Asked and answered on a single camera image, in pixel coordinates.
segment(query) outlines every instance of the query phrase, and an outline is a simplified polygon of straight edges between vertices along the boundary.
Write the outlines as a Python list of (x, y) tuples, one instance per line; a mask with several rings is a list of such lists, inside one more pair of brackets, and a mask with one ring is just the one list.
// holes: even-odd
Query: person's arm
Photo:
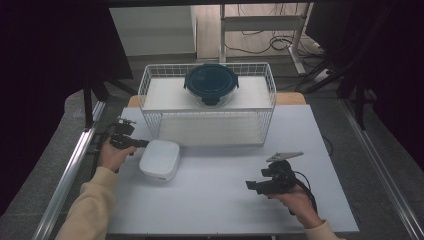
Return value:
[(296, 185), (290, 193), (267, 195), (280, 200), (288, 207), (303, 225), (309, 240), (340, 240), (331, 230), (327, 221), (322, 220), (312, 207), (305, 192)]
[(135, 147), (118, 150), (109, 144), (109, 139), (103, 143), (99, 167), (90, 182), (81, 186), (80, 196), (69, 209), (56, 239), (105, 239), (115, 207), (113, 192), (118, 184), (115, 171), (135, 151)]

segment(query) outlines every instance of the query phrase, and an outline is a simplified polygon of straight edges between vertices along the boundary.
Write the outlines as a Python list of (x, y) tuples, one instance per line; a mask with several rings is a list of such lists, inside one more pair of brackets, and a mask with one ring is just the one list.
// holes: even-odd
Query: aluminum rail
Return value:
[(412, 210), (408, 201), (405, 199), (402, 192), (399, 190), (398, 186), (390, 175), (389, 171), (387, 170), (383, 160), (378, 154), (378, 151), (375, 149), (372, 141), (368, 137), (367, 132), (362, 130), (359, 124), (355, 121), (353, 113), (354, 111), (350, 105), (349, 100), (342, 100), (342, 105), (350, 121), (350, 124), (352, 125), (352, 128), (355, 131), (355, 134), (357, 135), (362, 147), (368, 155), (368, 159), (370, 160), (378, 177), (380, 178), (380, 181), (383, 184), (387, 195), (392, 201), (396, 211), (398, 212), (398, 215), (400, 216), (403, 224), (405, 225), (406, 230), (411, 236), (411, 239), (424, 239), (423, 229), (420, 223), (418, 222), (414, 211)]
[(81, 134), (74, 152), (69, 159), (68, 165), (65, 168), (62, 178), (60, 179), (59, 184), (57, 185), (56, 190), (54, 191), (53, 196), (49, 202), (49, 205), (47, 206), (46, 211), (41, 218), (37, 230), (32, 237), (33, 240), (49, 238), (59, 216), (60, 210), (62, 209), (69, 190), (74, 182), (75, 176), (77, 175), (79, 167), (81, 166), (81, 162), (84, 158), (85, 152), (87, 151), (88, 145), (90, 144), (90, 141), (96, 131), (98, 120), (101, 116), (101, 113), (103, 112), (104, 106), (104, 102), (97, 102), (96, 106), (94, 107), (93, 126), (87, 132), (83, 132)]

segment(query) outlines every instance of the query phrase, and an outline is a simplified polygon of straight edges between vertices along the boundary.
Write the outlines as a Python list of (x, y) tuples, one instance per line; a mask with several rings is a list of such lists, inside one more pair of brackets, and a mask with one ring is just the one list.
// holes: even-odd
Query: beige sleeve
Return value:
[(117, 174), (98, 167), (91, 181), (81, 186), (80, 196), (69, 209), (56, 239), (105, 239), (117, 184)]
[(331, 230), (327, 221), (319, 227), (305, 229), (305, 233), (308, 240), (340, 240)]

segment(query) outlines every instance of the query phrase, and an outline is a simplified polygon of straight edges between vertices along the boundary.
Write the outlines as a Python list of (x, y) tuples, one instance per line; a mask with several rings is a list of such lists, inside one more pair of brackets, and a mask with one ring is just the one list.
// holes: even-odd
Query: metal frame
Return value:
[(342, 100), (343, 109), (345, 114), (349, 119), (349, 122), (355, 131), (356, 136), (358, 137), (359, 142), (364, 148), (368, 159), (373, 165), (377, 176), (380, 178), (380, 181), (386, 190), (389, 199), (393, 203), (396, 211), (398, 212), (403, 224), (405, 225), (406, 230), (408, 231), (411, 239), (420, 240), (424, 239), (424, 232), (421, 227), (421, 224), (418, 222), (418, 219), (409, 205), (408, 201), (403, 196), (402, 192), (399, 190), (399, 187), (396, 185), (389, 171), (387, 170), (383, 160), (381, 159), (378, 151), (375, 149), (372, 141), (368, 137), (368, 134), (365, 130), (362, 130), (361, 126), (355, 121), (354, 111), (349, 100)]
[(90, 144), (91, 139), (96, 131), (100, 116), (103, 112), (105, 103), (97, 102), (93, 110), (93, 125), (87, 131), (81, 134), (78, 140), (77, 146), (72, 153), (72, 156), (65, 168), (62, 178), (53, 193), (53, 196), (49, 202), (49, 205), (44, 212), (43, 217), (37, 227), (37, 230), (32, 237), (33, 240), (48, 239), (56, 220), (59, 216), (60, 210), (65, 203), (68, 196), (69, 190), (74, 182), (75, 176), (78, 173), (79, 167), (81, 166), (82, 159), (84, 158), (85, 152)]
[(310, 3), (307, 3), (301, 15), (286, 16), (244, 16), (225, 17), (225, 5), (220, 8), (221, 15), (221, 43), (219, 48), (219, 62), (226, 62), (225, 32), (232, 31), (284, 31), (293, 30), (295, 35), (289, 47), (294, 66), (299, 75), (306, 75), (302, 61), (297, 54), (297, 49), (305, 26)]

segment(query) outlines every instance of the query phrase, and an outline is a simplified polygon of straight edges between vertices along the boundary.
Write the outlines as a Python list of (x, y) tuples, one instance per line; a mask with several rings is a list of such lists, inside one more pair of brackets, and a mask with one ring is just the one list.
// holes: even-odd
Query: bowl lid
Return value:
[(219, 99), (232, 92), (238, 85), (238, 76), (219, 64), (203, 64), (185, 76), (184, 88), (203, 99)]

